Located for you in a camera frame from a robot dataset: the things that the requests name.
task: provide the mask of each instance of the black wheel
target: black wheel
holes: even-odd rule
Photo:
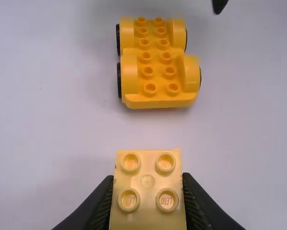
[[[187,42],[188,42],[188,32],[187,32],[187,29],[186,29],[186,45],[185,45],[185,51],[186,51],[186,49],[187,49]]]
[[[121,86],[121,63],[118,62],[116,65],[116,75],[117,75],[117,84],[118,84],[118,97],[122,98],[122,86]]]
[[[115,25],[115,36],[116,36],[116,50],[120,55],[120,24]]]
[[[200,87],[199,87],[199,90],[201,88],[201,83],[202,83],[202,73],[201,73],[201,67],[200,67]]]

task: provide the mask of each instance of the white surface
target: white surface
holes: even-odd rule
[[[202,88],[189,109],[117,98],[120,15],[183,14]],[[0,0],[0,230],[46,230],[114,172],[117,149],[183,150],[247,230],[287,230],[287,0]]]

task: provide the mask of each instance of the yellow duplo brick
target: yellow duplo brick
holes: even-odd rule
[[[122,18],[119,97],[127,107],[170,108],[193,103],[201,84],[196,57],[184,54],[187,32],[181,20]]]
[[[110,230],[185,230],[181,155],[173,150],[119,150]]]

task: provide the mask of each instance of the wheel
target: wheel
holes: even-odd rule
[[[116,65],[116,75],[117,75],[117,84],[118,84],[118,97],[122,98],[122,86],[121,86],[121,63],[118,62]]]
[[[185,44],[185,51],[186,51],[186,49],[187,49],[187,42],[188,42],[188,32],[187,32],[187,29],[186,29],[186,44]]]
[[[115,25],[115,36],[116,36],[116,50],[120,55],[120,24]]]

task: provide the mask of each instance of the white background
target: white background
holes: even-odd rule
[[[183,15],[202,87],[188,109],[117,97],[121,15]],[[117,149],[183,150],[247,230],[287,230],[287,0],[0,0],[0,230],[50,230]]]

